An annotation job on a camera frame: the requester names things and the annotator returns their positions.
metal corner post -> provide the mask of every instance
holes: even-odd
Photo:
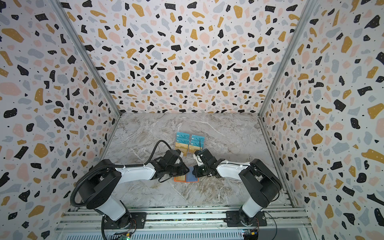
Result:
[[[116,113],[118,118],[121,116],[121,112],[117,107],[117,104],[115,103],[114,99],[112,98],[111,94],[109,93],[109,90],[107,86],[104,84],[103,80],[101,79],[101,76],[99,72],[96,70],[96,67],[94,66],[91,57],[87,54],[83,44],[81,43],[78,34],[76,33],[76,30],[74,29],[73,25],[69,21],[64,9],[61,7],[61,3],[59,0],[48,0],[48,2],[51,5],[51,8],[53,9],[54,13],[59,18],[59,21],[61,22],[64,30],[67,32],[68,36],[72,40],[75,48],[79,52],[81,58],[83,59],[85,65],[93,75],[94,79],[96,80],[97,85],[99,86],[101,92],[104,94],[105,98],[107,99],[107,102],[109,103],[109,106],[111,107],[112,111]]]
[[[311,17],[313,9],[317,5],[318,1],[319,0],[307,0],[307,2],[305,3],[303,13],[300,17],[298,24],[297,24],[295,32],[292,36],[290,43],[288,44],[288,46],[286,48],[286,51],[285,51],[285,54],[283,56],[283,59],[281,60],[281,64],[279,66],[279,69],[277,70],[276,75],[274,76],[272,83],[269,86],[269,90],[265,96],[263,105],[262,105],[262,107],[258,113],[259,116],[263,116],[265,111],[267,110],[268,103],[272,98],[272,95],[274,93],[274,89],[278,85],[279,80],[284,73],[284,69],[286,68],[286,66],[290,60],[290,56],[292,55],[293,51],[295,50],[296,45],[298,44],[300,37],[301,37],[307,23],[309,22],[309,19]]]

marble surface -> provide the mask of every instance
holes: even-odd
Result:
[[[205,136],[204,148],[217,159],[247,162],[262,160],[276,174],[256,114],[150,114],[125,113],[105,158],[114,163],[144,163],[155,143],[163,139],[175,146],[176,132]],[[153,158],[168,148],[160,143]],[[192,154],[183,157],[187,166],[196,165]],[[202,177],[196,183],[174,182],[173,178],[138,180],[119,184],[114,195],[130,207],[242,205],[249,194],[238,180]],[[283,194],[274,204],[285,202]]]

terrazzo pattern wallpaper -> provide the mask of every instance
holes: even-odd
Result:
[[[318,239],[384,239],[384,1],[321,1],[262,116]]]
[[[118,117],[45,1],[0,22],[0,239],[49,239]]]
[[[258,112],[305,0],[63,0],[122,112]]]

metal bracket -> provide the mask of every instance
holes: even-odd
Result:
[[[240,222],[240,215],[239,211],[226,211],[226,217],[227,219],[224,220],[228,227],[244,227],[244,225]],[[259,226],[260,227],[265,227],[266,226],[266,219],[265,215],[263,212],[258,212],[255,217],[259,221]],[[257,222],[252,224],[249,227],[257,227]]]
[[[112,221],[108,216],[105,217],[106,222],[104,223],[104,229],[121,229],[120,226],[128,226],[130,223],[132,223],[131,230],[134,231],[134,229],[143,229],[144,224],[147,218],[146,212],[133,212],[131,213],[131,217],[121,217],[118,221],[122,221],[124,223],[116,223]]]

